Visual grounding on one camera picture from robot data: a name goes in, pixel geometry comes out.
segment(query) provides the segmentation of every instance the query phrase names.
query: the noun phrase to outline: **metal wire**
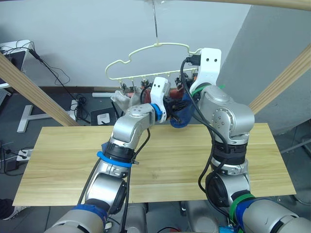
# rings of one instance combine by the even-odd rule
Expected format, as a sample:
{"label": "metal wire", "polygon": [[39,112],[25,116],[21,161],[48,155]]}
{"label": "metal wire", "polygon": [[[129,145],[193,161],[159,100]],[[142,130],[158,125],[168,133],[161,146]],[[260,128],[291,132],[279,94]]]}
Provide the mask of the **metal wire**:
{"label": "metal wire", "polygon": [[154,10],[154,18],[155,18],[155,36],[156,36],[156,43],[159,43],[159,39],[157,37],[157,25],[156,25],[156,8],[155,8],[155,1],[152,0],[152,6],[153,6],[153,10]]}

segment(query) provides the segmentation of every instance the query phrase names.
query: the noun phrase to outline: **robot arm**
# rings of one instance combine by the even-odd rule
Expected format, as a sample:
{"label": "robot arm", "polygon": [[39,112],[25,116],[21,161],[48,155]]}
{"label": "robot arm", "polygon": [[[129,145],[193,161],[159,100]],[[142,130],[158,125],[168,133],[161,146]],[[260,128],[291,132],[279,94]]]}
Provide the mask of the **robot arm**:
{"label": "robot arm", "polygon": [[[210,67],[216,67],[216,61],[220,62],[219,51],[211,50],[213,49],[201,51],[200,65],[204,65],[205,68],[210,61]],[[205,117],[203,121],[210,122],[229,147],[229,151],[226,152],[222,139],[214,135],[214,150],[211,153],[211,167],[214,171],[207,175],[207,198],[217,208],[224,207],[229,212],[231,222],[237,225],[241,232],[308,232],[311,223],[305,218],[299,218],[292,211],[271,200],[257,199],[251,195],[245,154],[249,131],[254,125],[254,114],[248,106],[236,103],[215,85],[219,70],[211,68],[208,73],[205,68],[199,69],[198,78],[190,90],[192,93],[206,85],[198,101],[198,107]]]}
{"label": "robot arm", "polygon": [[172,112],[165,104],[169,90],[168,80],[156,77],[152,103],[133,106],[117,120],[109,142],[97,154],[100,160],[87,184],[85,203],[67,212],[47,233],[103,232],[107,216],[119,212],[124,203],[128,185],[123,179],[137,155],[135,149],[143,131],[157,121],[165,121]]}

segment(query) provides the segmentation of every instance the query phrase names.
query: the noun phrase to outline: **white plastic hanger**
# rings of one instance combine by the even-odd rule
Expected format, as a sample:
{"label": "white plastic hanger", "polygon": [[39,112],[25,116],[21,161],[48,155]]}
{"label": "white plastic hanger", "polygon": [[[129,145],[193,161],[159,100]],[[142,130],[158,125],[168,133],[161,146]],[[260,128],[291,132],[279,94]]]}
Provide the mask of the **white plastic hanger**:
{"label": "white plastic hanger", "polygon": [[[123,60],[116,60],[112,63],[110,63],[109,65],[107,65],[107,67],[105,68],[105,74],[106,74],[106,77],[111,79],[111,80],[119,80],[120,83],[121,83],[121,80],[123,79],[131,79],[132,81],[134,80],[134,78],[142,78],[142,79],[145,79],[146,77],[149,77],[149,76],[159,76],[159,75],[167,75],[167,77],[169,77],[172,73],[179,73],[180,70],[171,70],[171,71],[165,71],[165,72],[160,72],[160,73],[152,73],[152,74],[142,74],[142,75],[135,75],[135,76],[126,76],[126,77],[118,77],[118,78],[111,78],[109,77],[108,75],[108,70],[111,66],[113,66],[114,64],[116,63],[123,63],[123,64],[128,64],[132,61],[132,55],[134,55],[135,53],[138,53],[140,51],[143,51],[143,50],[147,50],[147,49],[150,49],[150,48],[154,48],[154,47],[160,47],[160,46],[163,46],[163,45],[175,45],[175,46],[182,46],[182,47],[185,47],[187,48],[187,52],[188,54],[197,54],[201,49],[197,49],[196,51],[192,52],[190,51],[190,46],[189,45],[186,45],[186,44],[180,44],[180,43],[171,43],[171,42],[165,42],[165,43],[159,43],[159,40],[158,40],[158,36],[157,36],[157,26],[156,26],[156,9],[155,9],[155,3],[154,1],[152,0],[152,4],[153,4],[153,10],[154,10],[154,17],[155,17],[155,35],[156,35],[156,43],[153,44],[153,45],[149,45],[149,46],[146,46],[146,47],[143,47],[143,48],[140,48],[138,50],[135,50],[133,52],[131,52],[130,54],[128,54],[128,60],[127,61],[123,61]],[[189,68],[189,69],[184,69],[184,71],[191,71],[192,73],[194,71],[196,71],[197,68]]]}

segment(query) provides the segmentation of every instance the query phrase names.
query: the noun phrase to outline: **blue band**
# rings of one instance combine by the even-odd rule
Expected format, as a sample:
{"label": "blue band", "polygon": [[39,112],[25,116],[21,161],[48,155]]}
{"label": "blue band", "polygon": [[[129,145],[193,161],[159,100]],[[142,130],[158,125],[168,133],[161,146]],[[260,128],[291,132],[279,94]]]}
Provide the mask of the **blue band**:
{"label": "blue band", "polygon": [[151,103],[150,105],[155,109],[155,121],[161,120],[162,111],[160,108],[155,103]]}
{"label": "blue band", "polygon": [[98,217],[101,218],[104,225],[106,224],[107,212],[101,208],[96,207],[95,205],[80,204],[73,207],[73,210],[86,210],[95,213],[98,215]]}
{"label": "blue band", "polygon": [[251,199],[251,200],[242,201],[238,204],[236,208],[236,211],[235,211],[236,220],[237,220],[238,225],[242,228],[243,231],[245,231],[244,225],[243,225],[243,214],[245,210],[257,200],[261,200],[261,199]]}
{"label": "blue band", "polygon": [[122,167],[132,167],[132,164],[122,163],[122,162],[115,161],[115,160],[107,158],[106,156],[104,156],[103,152],[101,152],[101,151],[97,152],[97,157],[100,157],[105,162],[113,164],[113,165],[122,166]]}

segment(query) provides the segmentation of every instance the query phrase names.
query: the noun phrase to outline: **white desk leg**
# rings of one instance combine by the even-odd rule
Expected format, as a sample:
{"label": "white desk leg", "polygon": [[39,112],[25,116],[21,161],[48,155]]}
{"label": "white desk leg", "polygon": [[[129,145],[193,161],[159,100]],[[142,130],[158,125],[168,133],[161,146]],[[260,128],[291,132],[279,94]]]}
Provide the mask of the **white desk leg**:
{"label": "white desk leg", "polygon": [[27,125],[28,125],[28,116],[30,116],[31,111],[33,110],[32,105],[26,105],[23,115],[21,116],[17,132],[18,133],[24,133],[26,131]]}
{"label": "white desk leg", "polygon": [[[76,120],[76,116],[74,114],[74,110],[76,107],[76,103],[77,101],[72,100],[71,101],[71,106],[70,106],[70,111],[66,111],[66,113],[74,120]],[[17,128],[17,132],[18,133],[24,133],[26,131],[27,125],[28,125],[28,121],[30,120],[38,120],[38,119],[45,119],[45,118],[50,118],[51,116],[44,113],[44,114],[37,114],[37,115],[31,115],[31,111],[33,110],[33,106],[32,105],[26,105],[23,115],[21,116],[18,128]]]}

